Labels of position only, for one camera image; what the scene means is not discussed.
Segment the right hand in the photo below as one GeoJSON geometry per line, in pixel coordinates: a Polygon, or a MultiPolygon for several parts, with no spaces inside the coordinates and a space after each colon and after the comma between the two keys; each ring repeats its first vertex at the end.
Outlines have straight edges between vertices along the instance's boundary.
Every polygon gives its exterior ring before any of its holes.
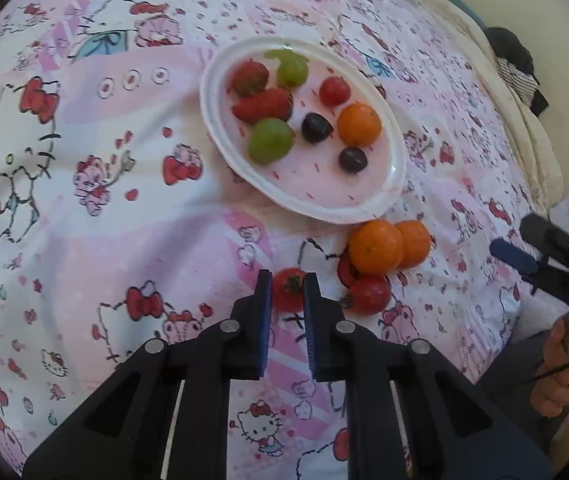
{"type": "Polygon", "coordinates": [[[567,322],[558,318],[549,332],[543,348],[543,364],[539,374],[545,377],[535,382],[530,403],[539,414],[547,418],[559,416],[569,406],[569,367],[550,375],[552,370],[569,363],[563,343],[567,334],[567,322]]]}

